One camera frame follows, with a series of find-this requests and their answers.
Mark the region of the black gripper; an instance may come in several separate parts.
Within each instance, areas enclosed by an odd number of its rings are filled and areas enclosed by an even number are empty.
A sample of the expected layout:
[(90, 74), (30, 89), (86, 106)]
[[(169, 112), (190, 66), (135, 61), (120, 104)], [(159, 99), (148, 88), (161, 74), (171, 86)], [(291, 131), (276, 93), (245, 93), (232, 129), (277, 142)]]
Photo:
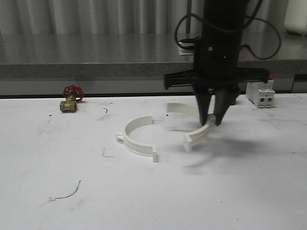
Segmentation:
[(234, 91), (228, 88), (242, 82), (264, 82), (270, 73), (266, 69), (238, 67), (242, 37), (238, 35), (202, 36), (175, 41), (184, 50), (193, 51), (193, 68), (164, 75), (164, 87), (193, 86), (196, 97), (200, 124), (204, 126), (208, 118), (208, 109), (212, 95), (209, 88), (215, 91), (214, 111), (215, 125), (219, 126), (228, 108), (234, 103)]

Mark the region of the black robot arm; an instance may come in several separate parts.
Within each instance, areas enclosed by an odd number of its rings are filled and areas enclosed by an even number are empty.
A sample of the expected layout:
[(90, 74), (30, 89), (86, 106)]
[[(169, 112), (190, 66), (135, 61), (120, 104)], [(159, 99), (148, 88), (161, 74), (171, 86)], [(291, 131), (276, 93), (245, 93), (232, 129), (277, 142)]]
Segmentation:
[(185, 85), (193, 88), (201, 125), (207, 122), (212, 95), (218, 126), (240, 94), (239, 83), (269, 80), (266, 69), (237, 66), (247, 6), (247, 0), (206, 0), (201, 37), (193, 41), (193, 68), (164, 75), (165, 89)]

